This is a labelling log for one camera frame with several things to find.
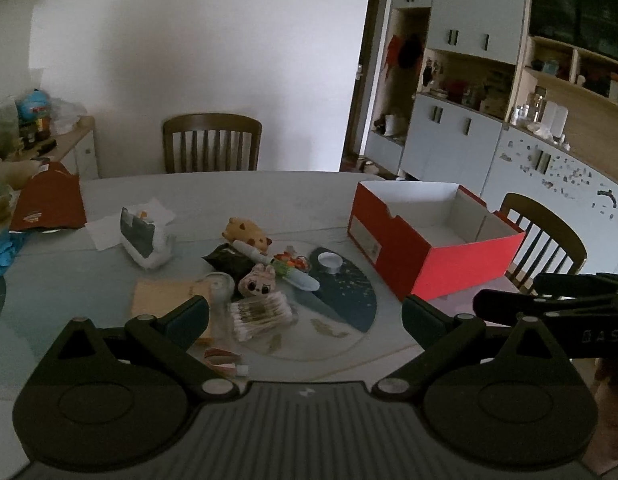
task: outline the stuffed animal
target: stuffed animal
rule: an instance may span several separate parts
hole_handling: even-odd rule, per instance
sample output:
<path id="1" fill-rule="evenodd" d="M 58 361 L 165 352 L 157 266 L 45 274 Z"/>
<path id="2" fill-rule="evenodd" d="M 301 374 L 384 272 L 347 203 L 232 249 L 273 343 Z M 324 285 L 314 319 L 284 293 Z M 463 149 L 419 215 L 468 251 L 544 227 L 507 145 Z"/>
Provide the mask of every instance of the stuffed animal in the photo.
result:
<path id="1" fill-rule="evenodd" d="M 223 237 L 233 243 L 240 240 L 252 247 L 257 248 L 262 254 L 267 254 L 269 246 L 272 244 L 270 238 L 262 232 L 251 220 L 244 218 L 230 218 Z"/>
<path id="2" fill-rule="evenodd" d="M 276 269 L 272 266 L 257 264 L 238 283 L 238 292 L 245 298 L 265 296 L 276 290 Z"/>

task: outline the cardboard box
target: cardboard box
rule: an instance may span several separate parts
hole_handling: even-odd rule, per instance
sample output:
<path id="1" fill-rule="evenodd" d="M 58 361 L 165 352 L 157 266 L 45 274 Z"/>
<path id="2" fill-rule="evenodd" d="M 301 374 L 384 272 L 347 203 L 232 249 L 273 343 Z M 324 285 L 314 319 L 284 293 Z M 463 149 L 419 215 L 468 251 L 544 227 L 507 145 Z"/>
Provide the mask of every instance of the cardboard box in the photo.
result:
<path id="1" fill-rule="evenodd" d="M 503 276 L 524 238 L 469 190 L 440 182 L 360 182 L 348 232 L 401 301 Z"/>

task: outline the chair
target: chair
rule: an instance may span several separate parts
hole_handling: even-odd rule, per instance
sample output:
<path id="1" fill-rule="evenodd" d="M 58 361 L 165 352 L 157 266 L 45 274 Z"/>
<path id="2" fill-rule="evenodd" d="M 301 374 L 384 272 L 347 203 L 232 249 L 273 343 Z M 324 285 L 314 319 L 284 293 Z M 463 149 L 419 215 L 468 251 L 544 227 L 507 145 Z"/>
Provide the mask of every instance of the chair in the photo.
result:
<path id="1" fill-rule="evenodd" d="M 526 294 L 534 293 L 533 276 L 539 272 L 561 272 L 567 258 L 572 264 L 566 274 L 577 274 L 582 269 L 587 260 L 587 251 L 578 235 L 562 219 L 542 204 L 517 193 L 509 193 L 500 206 L 500 212 L 505 216 L 509 216 L 511 211 L 518 214 L 518 219 L 515 221 L 517 226 L 522 227 L 523 219 L 529 221 L 524 227 L 524 241 L 514 257 L 512 266 L 506 272 L 506 276 L 518 290 Z M 556 248 L 548 253 L 553 245 Z M 564 256 L 554 266 L 556 257 L 561 252 Z M 540 264 L 543 264 L 543 267 L 537 270 Z"/>
<path id="2" fill-rule="evenodd" d="M 167 173 L 254 171 L 258 165 L 261 133 L 262 124 L 240 115 L 174 117 L 163 124 L 165 169 Z"/>

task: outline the white paper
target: white paper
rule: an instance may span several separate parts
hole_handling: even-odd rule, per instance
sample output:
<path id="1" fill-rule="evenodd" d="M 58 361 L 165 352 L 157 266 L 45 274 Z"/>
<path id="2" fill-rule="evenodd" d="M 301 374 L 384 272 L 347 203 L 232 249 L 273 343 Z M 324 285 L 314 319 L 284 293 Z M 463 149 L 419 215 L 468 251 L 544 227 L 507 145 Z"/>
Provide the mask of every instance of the white paper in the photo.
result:
<path id="1" fill-rule="evenodd" d="M 147 204 L 128 206 L 127 209 L 131 214 L 146 211 L 147 215 L 156 225 L 165 226 L 176 218 L 175 213 L 165 209 L 156 198 L 152 198 Z M 120 212 L 105 216 L 105 218 L 95 222 L 88 222 L 86 228 L 97 250 L 104 251 L 105 249 L 115 247 L 120 243 L 121 237 Z"/>

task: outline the door frame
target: door frame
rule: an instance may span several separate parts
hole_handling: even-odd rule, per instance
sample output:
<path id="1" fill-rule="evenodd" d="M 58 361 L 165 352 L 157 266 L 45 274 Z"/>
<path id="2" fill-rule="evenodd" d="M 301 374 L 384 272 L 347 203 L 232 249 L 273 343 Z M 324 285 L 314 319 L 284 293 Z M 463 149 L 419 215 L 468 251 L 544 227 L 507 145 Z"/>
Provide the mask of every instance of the door frame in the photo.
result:
<path id="1" fill-rule="evenodd" d="M 363 77 L 365 85 L 362 90 L 362 106 L 358 124 L 355 126 L 353 152 L 362 155 L 367 143 L 367 135 L 371 128 L 374 115 L 375 94 L 378 88 L 378 80 L 383 67 L 383 54 L 387 43 L 387 28 L 391 14 L 391 0 L 380 0 L 378 14 L 375 20 L 371 59 L 365 68 Z"/>

